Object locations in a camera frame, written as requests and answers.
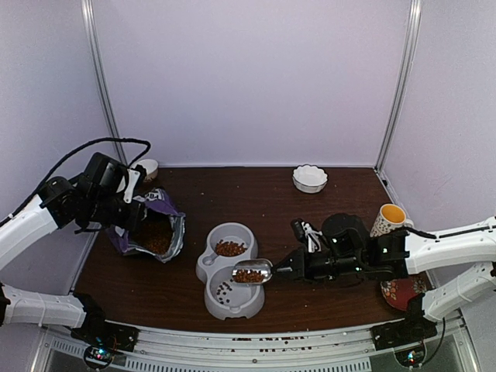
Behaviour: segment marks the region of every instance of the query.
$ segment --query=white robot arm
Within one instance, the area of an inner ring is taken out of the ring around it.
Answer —
[[[451,282],[413,298],[403,322],[373,327],[378,349],[435,336],[436,323],[446,315],[496,290],[495,217],[438,232],[404,228],[377,238],[370,238],[359,217],[344,213],[328,217],[321,232],[300,219],[291,226],[305,246],[274,265],[273,273],[294,280],[325,281],[359,274],[390,281],[437,267],[475,263]]]
[[[135,186],[145,175],[141,167],[130,169],[95,153],[74,180],[50,179],[24,209],[2,222],[0,270],[38,239],[72,221],[81,227],[81,232],[91,231],[87,230],[90,222],[133,231],[146,213],[144,204],[133,200]],[[107,346],[107,339],[114,342],[115,333],[135,332],[115,329],[105,322],[105,313],[87,295],[40,294],[0,284],[0,325],[17,322],[66,326],[76,329],[77,338],[103,347]],[[129,341],[125,345],[133,346]]]

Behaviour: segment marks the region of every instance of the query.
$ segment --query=brown wooden surface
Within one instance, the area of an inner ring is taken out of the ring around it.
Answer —
[[[291,168],[162,169],[162,184],[185,212],[186,237],[178,257],[163,264],[150,256],[120,257],[101,233],[76,290],[88,293],[108,319],[162,329],[203,332],[290,332],[334,329],[401,317],[381,296],[379,284],[265,284],[265,305],[251,319],[221,321],[203,301],[195,275],[208,232],[223,222],[241,222],[258,240],[259,257],[273,262],[298,246],[289,222],[297,217],[320,228],[337,212],[362,217],[367,228],[389,199],[370,169],[332,168],[317,195],[297,191]]]

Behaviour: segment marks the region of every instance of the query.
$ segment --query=red patterned plate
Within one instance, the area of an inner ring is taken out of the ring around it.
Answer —
[[[419,275],[405,279],[381,282],[382,295],[393,308],[406,312],[408,301],[420,293],[427,292],[427,285]]]

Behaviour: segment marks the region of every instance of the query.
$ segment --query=pet food bag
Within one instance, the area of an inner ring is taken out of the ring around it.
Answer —
[[[183,247],[185,214],[179,212],[163,188],[154,188],[134,200],[144,202],[146,218],[135,232],[117,226],[107,229],[112,244],[122,255],[148,253],[166,263]]]

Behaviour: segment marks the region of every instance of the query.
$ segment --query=white bowl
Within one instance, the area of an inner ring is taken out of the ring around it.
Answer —
[[[158,175],[158,161],[154,159],[143,159],[133,164],[133,167],[140,165],[145,168],[145,182],[154,180]]]
[[[320,192],[327,184],[327,174],[315,165],[303,165],[293,170],[294,186],[307,194]]]

